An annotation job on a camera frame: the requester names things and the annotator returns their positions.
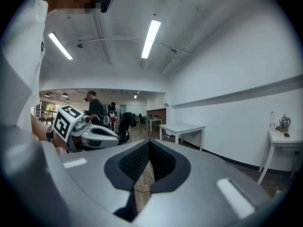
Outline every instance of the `wooden floor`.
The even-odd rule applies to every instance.
[[[137,123],[137,126],[132,128],[130,131],[130,139],[128,142],[133,142],[137,140],[148,140],[148,139],[159,139],[160,137],[160,131],[159,128],[152,127],[152,131],[150,132],[150,128],[146,129],[146,123]],[[166,136],[162,137],[162,140],[175,142],[175,138],[168,138]],[[179,145],[183,145],[185,147],[193,148],[191,145],[179,141]],[[249,176],[251,179],[253,179],[255,182],[258,181],[258,178],[260,177],[261,173],[259,173],[257,170],[253,170],[250,168],[246,168],[243,166],[232,164],[234,167],[242,171],[244,174]],[[137,211],[138,213],[142,211],[145,204],[151,197],[150,194],[150,186],[154,183],[154,176],[153,176],[153,169],[151,162],[149,162],[141,175],[140,179],[136,183],[134,189],[135,189],[135,200],[137,204]],[[267,173],[261,183],[261,186],[267,191],[267,193],[273,197],[277,190],[283,191],[286,190],[291,181],[289,176],[282,176],[282,175],[276,175]]]

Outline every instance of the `sleeve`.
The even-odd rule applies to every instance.
[[[91,103],[89,104],[89,115],[98,114],[98,110],[99,110],[99,101],[98,100],[91,101]]]

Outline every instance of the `table leg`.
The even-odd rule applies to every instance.
[[[179,134],[176,134],[175,143],[179,144]]]
[[[200,151],[202,151],[203,149],[203,144],[204,144],[204,132],[205,132],[205,128],[203,128],[201,130],[201,135],[200,135]]]
[[[301,159],[303,158],[303,150],[301,150],[298,154],[294,156],[294,164],[293,164],[293,171],[290,175],[290,178],[294,176],[294,173],[296,169],[298,168],[299,163],[301,162]]]
[[[270,149],[269,149],[269,154],[268,154],[268,157],[267,157],[267,160],[266,160],[266,163],[265,163],[265,166],[264,166],[264,170],[258,180],[258,185],[260,185],[260,183],[262,182],[266,172],[267,172],[267,169],[269,167],[269,164],[271,162],[271,158],[273,157],[273,154],[274,154],[274,151],[275,151],[275,147],[273,146],[272,143],[270,143]]]
[[[265,161],[266,161],[267,156],[268,156],[268,154],[269,154],[269,149],[270,149],[270,140],[268,140],[268,145],[267,145],[265,154],[264,154],[264,156],[263,156],[263,159],[262,159],[262,162],[261,162],[261,165],[260,165],[260,168],[259,168],[259,172],[261,172],[261,171],[262,171],[262,168],[264,167]]]

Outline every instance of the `chair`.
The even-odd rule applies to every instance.
[[[142,118],[142,114],[139,114],[139,119],[140,119],[140,123],[143,123],[143,122],[145,122],[145,119],[144,118]]]

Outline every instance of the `white stripe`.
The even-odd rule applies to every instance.
[[[78,160],[65,162],[65,163],[63,163],[63,166],[64,166],[65,168],[71,168],[71,167],[74,167],[74,166],[83,165],[83,164],[85,164],[85,163],[87,163],[86,159],[81,158],[81,159],[78,159]]]
[[[228,178],[219,180],[217,182],[217,186],[239,219],[243,219],[255,211],[255,208],[250,204],[250,202],[248,202],[241,192],[233,186]]]

